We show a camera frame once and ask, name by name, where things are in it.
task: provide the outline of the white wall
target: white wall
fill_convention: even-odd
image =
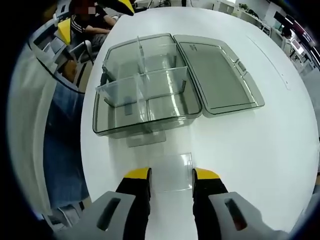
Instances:
[[[270,5],[266,11],[264,20],[271,27],[274,27],[277,22],[277,20],[274,18],[274,15],[276,12],[279,12],[282,15],[285,14],[285,12],[283,11],[283,9],[281,7],[274,4],[273,2],[270,2]]]
[[[266,0],[236,0],[236,5],[246,4],[252,9],[260,19],[264,19],[269,8],[269,2]]]

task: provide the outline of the desk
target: desk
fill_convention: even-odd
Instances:
[[[190,126],[167,130],[165,142],[151,145],[128,148],[126,139],[95,135],[95,87],[108,49],[163,33],[227,43],[251,73],[265,106],[214,118],[202,115]],[[238,192],[261,212],[265,224],[289,232],[311,198],[318,149],[315,112],[296,69],[272,39],[236,17],[189,7],[124,15],[95,60],[81,119],[82,164],[92,201],[115,191],[128,171],[144,167],[150,158],[191,153],[194,167],[219,174],[229,192]],[[150,204],[146,239],[197,239],[191,190],[153,195]]]

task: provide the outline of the white table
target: white table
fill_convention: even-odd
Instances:
[[[163,33],[226,42],[251,73],[265,106],[215,118],[202,115],[190,126],[167,130],[166,142],[140,147],[95,135],[95,87],[108,49]],[[115,191],[128,171],[145,167],[150,158],[191,153],[193,166],[219,174],[229,192],[238,192],[260,210],[265,224],[289,232],[311,198],[318,149],[315,113],[296,69],[265,33],[239,18],[188,7],[125,15],[95,60],[81,119],[82,163],[92,201]],[[197,239],[192,204],[190,190],[153,195],[146,239]]]

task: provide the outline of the black shirt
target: black shirt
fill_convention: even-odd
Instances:
[[[84,33],[87,26],[90,25],[93,28],[101,29],[110,27],[104,20],[105,15],[107,15],[107,13],[99,5],[95,6],[95,14],[89,14],[88,19],[83,19],[80,15],[74,14],[71,17],[71,29],[76,35],[80,35],[84,39],[90,39],[92,34]]]

